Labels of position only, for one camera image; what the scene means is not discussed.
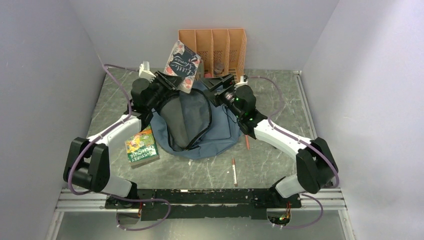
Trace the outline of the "floral Little Women book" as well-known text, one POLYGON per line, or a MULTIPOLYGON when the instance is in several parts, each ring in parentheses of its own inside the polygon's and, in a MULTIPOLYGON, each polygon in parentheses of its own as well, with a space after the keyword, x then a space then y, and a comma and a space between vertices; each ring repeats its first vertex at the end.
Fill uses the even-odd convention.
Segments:
POLYGON ((196 73, 201 60, 202 58, 197 53, 178 40, 171 50, 163 73, 181 77, 182 82, 177 89, 189 94, 196 80, 196 73))

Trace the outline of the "blue student backpack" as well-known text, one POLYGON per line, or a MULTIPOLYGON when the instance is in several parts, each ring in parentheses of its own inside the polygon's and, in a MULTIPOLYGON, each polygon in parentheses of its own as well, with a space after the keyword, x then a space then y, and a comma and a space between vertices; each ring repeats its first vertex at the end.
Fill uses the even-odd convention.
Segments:
POLYGON ((214 106, 205 90, 195 81, 190 93, 178 92, 153 113, 153 136, 167 153, 198 160, 215 157, 238 142, 242 132, 236 117, 223 106, 214 106))

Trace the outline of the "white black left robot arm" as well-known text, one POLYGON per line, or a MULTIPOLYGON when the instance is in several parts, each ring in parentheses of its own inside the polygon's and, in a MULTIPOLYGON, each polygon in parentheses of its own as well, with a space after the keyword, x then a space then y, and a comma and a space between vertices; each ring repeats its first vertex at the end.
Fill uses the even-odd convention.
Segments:
POLYGON ((132 83, 131 92, 125 93, 127 109, 111 126, 89 137, 75 138, 63 172, 69 189, 77 195, 73 186, 111 195, 126 208, 134 207, 139 200, 137 184, 111 174, 110 153, 124 141, 144 130, 165 101, 177 93, 183 78, 159 71, 143 71, 132 83))

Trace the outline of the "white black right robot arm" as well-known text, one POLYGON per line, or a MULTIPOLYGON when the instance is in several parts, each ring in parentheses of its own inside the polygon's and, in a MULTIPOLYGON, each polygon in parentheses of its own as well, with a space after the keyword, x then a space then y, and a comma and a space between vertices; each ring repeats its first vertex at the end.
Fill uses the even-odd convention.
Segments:
POLYGON ((310 139, 278 126, 257 110, 252 88, 244 82, 236 83, 233 74, 202 78, 201 82, 211 103, 216 107, 226 106, 244 134, 272 145, 295 160, 296 173, 271 187, 269 199, 275 207, 282 207, 296 194, 316 194, 331 180, 338 186, 339 170, 323 138, 310 139))

